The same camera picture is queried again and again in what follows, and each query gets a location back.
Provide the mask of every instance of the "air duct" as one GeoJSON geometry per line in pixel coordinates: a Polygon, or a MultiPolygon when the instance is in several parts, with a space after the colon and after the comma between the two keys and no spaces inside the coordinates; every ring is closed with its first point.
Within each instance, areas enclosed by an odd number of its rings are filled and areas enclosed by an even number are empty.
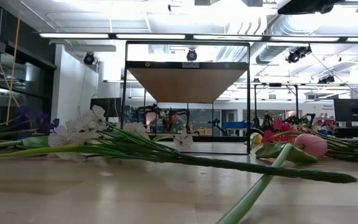
{"type": "MultiPolygon", "coordinates": [[[[267,28],[265,35],[310,35],[321,26],[316,19],[318,20],[317,15],[279,16],[267,28]]],[[[289,46],[269,46],[258,42],[251,47],[251,58],[255,58],[258,64],[267,65],[287,48],[289,46]]]]}

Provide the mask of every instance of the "pink tulip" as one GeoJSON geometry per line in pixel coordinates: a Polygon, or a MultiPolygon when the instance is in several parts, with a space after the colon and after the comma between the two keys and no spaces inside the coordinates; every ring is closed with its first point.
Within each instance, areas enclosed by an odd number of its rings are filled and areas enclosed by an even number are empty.
{"type": "Polygon", "coordinates": [[[293,143],[295,147],[303,146],[303,150],[309,154],[316,156],[317,158],[323,158],[327,153],[328,144],[327,142],[313,134],[301,134],[296,137],[293,143]]]}

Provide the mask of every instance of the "stage light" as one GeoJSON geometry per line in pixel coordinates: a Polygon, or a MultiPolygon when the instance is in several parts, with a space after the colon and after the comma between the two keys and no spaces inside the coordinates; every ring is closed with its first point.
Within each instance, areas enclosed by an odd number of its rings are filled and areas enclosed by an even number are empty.
{"type": "Polygon", "coordinates": [[[307,47],[297,47],[295,50],[291,50],[288,57],[285,59],[288,63],[297,63],[300,59],[306,57],[306,55],[312,53],[310,44],[307,47]]]}
{"type": "Polygon", "coordinates": [[[97,59],[93,56],[93,52],[87,52],[84,57],[84,63],[86,65],[94,65],[96,64],[97,59]]]}
{"type": "Polygon", "coordinates": [[[190,49],[189,52],[187,53],[187,61],[192,62],[195,61],[197,59],[197,53],[195,49],[190,49]]]}

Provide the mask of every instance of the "metal frame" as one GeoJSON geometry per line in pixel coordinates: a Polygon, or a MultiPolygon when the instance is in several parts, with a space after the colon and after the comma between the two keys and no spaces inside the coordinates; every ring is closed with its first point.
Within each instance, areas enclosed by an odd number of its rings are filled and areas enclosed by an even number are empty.
{"type": "MultiPolygon", "coordinates": [[[[199,62],[198,68],[192,68],[192,69],[219,69],[219,70],[227,70],[227,69],[237,69],[237,70],[247,70],[247,108],[250,108],[250,44],[248,42],[229,42],[226,40],[217,40],[217,41],[164,41],[164,40],[133,40],[133,41],[127,41],[126,47],[125,47],[125,66],[124,66],[124,80],[123,80],[123,86],[122,86],[122,105],[121,105],[121,129],[124,127],[124,108],[125,108],[125,101],[126,101],[126,87],[127,87],[127,70],[128,68],[179,68],[179,69],[188,69],[183,68],[183,62],[148,62],[148,61],[128,61],[128,45],[130,44],[160,44],[160,45],[166,45],[166,44],[180,44],[180,45],[221,45],[221,46],[243,46],[248,47],[247,51],[247,62],[199,62]]],[[[247,110],[247,122],[250,124],[250,110],[247,110]]],[[[221,137],[221,136],[200,136],[200,138],[203,138],[205,140],[210,140],[214,142],[214,140],[217,140],[218,138],[226,138],[226,140],[229,140],[229,137],[221,137]]],[[[235,153],[235,155],[249,155],[250,154],[250,125],[247,127],[247,133],[244,137],[247,142],[247,149],[246,153],[235,153]]],[[[188,152],[188,153],[195,153],[195,154],[211,154],[210,152],[188,152]]],[[[233,155],[233,153],[225,153],[225,152],[214,152],[213,154],[225,154],[225,155],[233,155]]]]}
{"type": "Polygon", "coordinates": [[[227,35],[227,34],[161,34],[161,33],[59,33],[60,37],[54,37],[57,33],[39,33],[41,37],[55,40],[81,39],[81,40],[171,40],[171,41],[231,41],[231,42],[270,42],[270,43],[303,43],[303,44],[358,44],[358,36],[330,35],[227,35]]]}
{"type": "MultiPolygon", "coordinates": [[[[296,105],[296,117],[299,118],[299,97],[298,97],[298,84],[290,84],[290,83],[274,83],[274,84],[279,84],[281,86],[294,86],[295,87],[295,92],[293,92],[292,90],[290,90],[294,95],[295,95],[295,105],[296,105]]],[[[257,89],[257,86],[269,86],[269,83],[253,83],[252,84],[254,86],[254,93],[255,93],[255,96],[254,96],[254,104],[255,104],[255,119],[257,118],[257,98],[256,98],[256,95],[257,95],[257,92],[256,92],[256,89],[257,89]]]]}

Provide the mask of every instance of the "white wall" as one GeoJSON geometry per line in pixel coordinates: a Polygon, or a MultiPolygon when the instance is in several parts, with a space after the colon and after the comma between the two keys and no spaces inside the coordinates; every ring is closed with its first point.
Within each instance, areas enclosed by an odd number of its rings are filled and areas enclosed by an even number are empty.
{"type": "Polygon", "coordinates": [[[55,65],[51,117],[64,124],[80,119],[90,108],[91,98],[98,92],[98,74],[67,53],[63,45],[56,46],[55,65]]]}

